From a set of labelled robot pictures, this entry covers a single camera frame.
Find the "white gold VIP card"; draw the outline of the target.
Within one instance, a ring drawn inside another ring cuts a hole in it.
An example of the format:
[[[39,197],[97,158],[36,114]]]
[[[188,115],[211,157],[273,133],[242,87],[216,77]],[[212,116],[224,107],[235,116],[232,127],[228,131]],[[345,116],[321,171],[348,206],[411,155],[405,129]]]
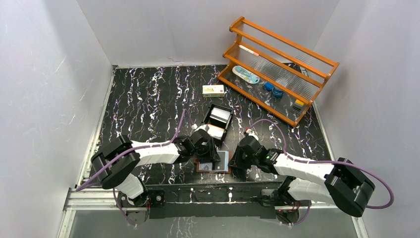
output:
[[[211,172],[213,171],[213,163],[198,163],[198,171]]]

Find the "brown leather card holder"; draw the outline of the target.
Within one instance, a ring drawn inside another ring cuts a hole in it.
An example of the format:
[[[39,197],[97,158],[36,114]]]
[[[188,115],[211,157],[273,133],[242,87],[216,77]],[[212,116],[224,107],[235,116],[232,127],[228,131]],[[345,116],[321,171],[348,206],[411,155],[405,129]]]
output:
[[[228,166],[229,161],[231,160],[230,152],[229,151],[218,151],[218,155],[220,156],[221,160],[219,162],[213,162],[213,171],[205,172],[205,171],[198,171],[198,161],[195,160],[194,163],[196,164],[196,171],[199,173],[221,173],[221,174],[230,174],[231,168]]]

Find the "black card tray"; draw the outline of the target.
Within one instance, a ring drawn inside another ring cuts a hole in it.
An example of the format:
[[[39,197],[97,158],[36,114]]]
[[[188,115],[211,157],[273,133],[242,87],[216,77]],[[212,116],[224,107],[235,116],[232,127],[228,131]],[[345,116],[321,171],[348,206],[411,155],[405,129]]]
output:
[[[230,121],[228,123],[222,123],[222,122],[217,121],[215,119],[211,119],[210,118],[210,113],[211,113],[211,111],[212,111],[212,109],[214,107],[221,108],[221,109],[230,111],[231,112]],[[205,114],[205,117],[202,120],[202,123],[201,124],[212,124],[212,125],[215,125],[215,126],[218,126],[218,127],[224,129],[224,135],[223,135],[223,137],[221,139],[213,138],[214,139],[214,142],[215,142],[215,145],[217,147],[221,147],[222,146],[222,144],[223,144],[223,142],[224,142],[224,140],[226,138],[226,135],[227,135],[227,132],[228,132],[228,128],[229,128],[229,126],[231,124],[232,118],[233,118],[233,109],[228,108],[228,107],[225,107],[225,106],[217,105],[217,104],[211,104],[209,106],[209,108],[208,108],[208,110],[207,110],[207,112]]]

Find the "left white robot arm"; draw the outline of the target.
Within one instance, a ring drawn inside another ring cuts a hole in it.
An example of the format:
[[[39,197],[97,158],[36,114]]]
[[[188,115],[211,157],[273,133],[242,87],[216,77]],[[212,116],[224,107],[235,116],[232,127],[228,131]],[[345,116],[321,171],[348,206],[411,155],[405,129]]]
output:
[[[148,200],[148,192],[144,183],[132,173],[136,167],[185,163],[191,159],[201,163],[220,161],[214,139],[204,129],[163,143],[131,141],[122,135],[101,147],[91,163],[103,189],[116,189],[135,206],[143,206]]]

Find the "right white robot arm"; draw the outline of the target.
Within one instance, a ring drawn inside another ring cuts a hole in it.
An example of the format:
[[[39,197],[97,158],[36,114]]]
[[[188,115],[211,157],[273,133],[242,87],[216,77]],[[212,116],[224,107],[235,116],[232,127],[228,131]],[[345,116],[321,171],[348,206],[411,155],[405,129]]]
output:
[[[315,161],[292,156],[282,149],[265,148],[253,136],[238,143],[229,166],[242,170],[256,166],[285,177],[279,188],[261,191],[257,200],[263,206],[307,200],[335,205],[350,216],[361,217],[375,190],[374,183],[350,160]]]

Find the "white card in tray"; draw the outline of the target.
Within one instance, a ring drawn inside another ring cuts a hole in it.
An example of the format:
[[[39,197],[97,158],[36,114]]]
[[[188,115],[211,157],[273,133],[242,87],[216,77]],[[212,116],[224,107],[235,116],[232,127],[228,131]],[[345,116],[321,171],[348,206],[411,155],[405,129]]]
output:
[[[214,107],[210,113],[210,118],[220,121],[222,123],[228,123],[230,121],[231,112]]]
[[[206,124],[205,129],[206,129],[207,133],[213,138],[221,139],[224,135],[224,129],[223,128],[220,128],[220,127],[212,125],[212,124]]]

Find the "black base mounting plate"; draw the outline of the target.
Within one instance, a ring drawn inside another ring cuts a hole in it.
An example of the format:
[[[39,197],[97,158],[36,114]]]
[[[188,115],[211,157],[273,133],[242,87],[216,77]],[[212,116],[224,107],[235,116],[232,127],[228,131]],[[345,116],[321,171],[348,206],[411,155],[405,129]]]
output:
[[[305,209],[308,201],[284,202],[272,195],[279,181],[155,184],[149,191],[163,192],[163,206],[151,208],[151,218],[260,217],[274,219],[279,210]]]

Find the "small yellow white box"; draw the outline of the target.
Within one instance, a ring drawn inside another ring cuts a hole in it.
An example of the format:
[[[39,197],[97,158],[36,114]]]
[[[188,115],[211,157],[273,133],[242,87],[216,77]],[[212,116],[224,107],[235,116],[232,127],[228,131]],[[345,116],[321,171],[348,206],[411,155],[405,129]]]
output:
[[[221,98],[225,96],[225,88],[223,85],[203,85],[202,96],[204,98]]]

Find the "blue round cap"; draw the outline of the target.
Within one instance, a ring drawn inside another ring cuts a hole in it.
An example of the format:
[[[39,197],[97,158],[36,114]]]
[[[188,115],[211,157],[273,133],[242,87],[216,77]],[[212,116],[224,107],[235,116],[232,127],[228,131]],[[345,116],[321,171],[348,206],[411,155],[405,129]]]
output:
[[[277,88],[273,88],[271,93],[272,93],[273,97],[278,98],[278,99],[281,99],[284,95],[284,92],[280,89],[277,89]]]
[[[272,91],[273,88],[274,88],[274,86],[271,83],[269,83],[269,82],[266,82],[264,84],[264,89],[267,90],[267,91]]]

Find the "yellow black small block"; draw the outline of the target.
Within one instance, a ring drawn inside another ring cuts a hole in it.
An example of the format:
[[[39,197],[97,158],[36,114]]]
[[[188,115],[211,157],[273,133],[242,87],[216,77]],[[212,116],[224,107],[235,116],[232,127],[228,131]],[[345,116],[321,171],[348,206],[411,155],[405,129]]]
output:
[[[296,99],[296,100],[294,101],[294,103],[293,103],[292,107],[294,107],[294,108],[296,108],[296,109],[298,109],[298,110],[301,110],[301,109],[303,109],[303,108],[305,107],[305,104],[304,104],[304,102],[302,102],[302,101],[300,101],[300,100]]]

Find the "light blue packaged item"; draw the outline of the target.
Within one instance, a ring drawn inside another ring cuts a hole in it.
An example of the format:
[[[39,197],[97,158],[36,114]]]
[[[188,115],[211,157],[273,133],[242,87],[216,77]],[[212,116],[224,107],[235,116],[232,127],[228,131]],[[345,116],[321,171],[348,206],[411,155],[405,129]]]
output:
[[[232,72],[249,84],[257,84],[260,81],[259,76],[239,65],[234,66],[232,68]]]

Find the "orange wooden shelf rack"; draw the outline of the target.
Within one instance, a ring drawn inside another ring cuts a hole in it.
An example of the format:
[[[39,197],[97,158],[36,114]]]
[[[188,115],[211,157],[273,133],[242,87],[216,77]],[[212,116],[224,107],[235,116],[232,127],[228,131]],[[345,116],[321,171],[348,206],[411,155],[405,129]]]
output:
[[[296,126],[310,109],[317,96],[339,66],[328,59],[275,32],[257,25],[241,16],[229,27],[236,34],[234,43],[223,53],[227,67],[218,78],[257,105]],[[256,57],[241,48],[243,45],[260,56]],[[249,84],[232,72],[242,66],[260,77],[257,84]],[[281,99],[264,89],[266,82],[284,92]],[[298,99],[305,107],[292,107]]]

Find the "white pink marker pen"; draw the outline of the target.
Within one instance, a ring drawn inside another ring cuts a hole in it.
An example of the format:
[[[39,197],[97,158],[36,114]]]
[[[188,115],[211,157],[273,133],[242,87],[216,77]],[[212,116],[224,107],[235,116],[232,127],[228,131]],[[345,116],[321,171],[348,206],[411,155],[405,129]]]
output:
[[[254,52],[253,50],[248,49],[247,47],[243,46],[243,45],[239,45],[239,48],[241,48],[242,50],[256,56],[259,57],[260,55],[257,52]]]

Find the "aluminium frame rail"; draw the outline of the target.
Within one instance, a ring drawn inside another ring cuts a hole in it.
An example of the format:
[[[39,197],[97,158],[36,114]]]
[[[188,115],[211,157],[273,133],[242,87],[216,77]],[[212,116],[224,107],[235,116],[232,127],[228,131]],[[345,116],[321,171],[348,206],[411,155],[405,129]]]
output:
[[[64,216],[57,236],[59,238],[68,238],[70,236],[77,211],[117,211],[120,213],[120,207],[126,214],[147,211],[145,202],[142,202],[140,207],[134,207],[131,204],[125,205],[123,201],[116,202],[115,200],[117,198],[117,195],[113,193],[111,189],[103,190],[101,188],[94,187],[87,188],[79,192],[75,189],[71,189],[64,204]],[[158,201],[156,200],[155,195],[152,196],[152,206],[155,205],[156,207],[162,207],[162,198],[163,195],[161,196],[161,200]],[[308,203],[307,208],[302,209],[304,216],[312,214],[316,209],[332,209],[337,211],[340,215],[343,214],[343,212],[335,205],[326,204],[324,202]]]

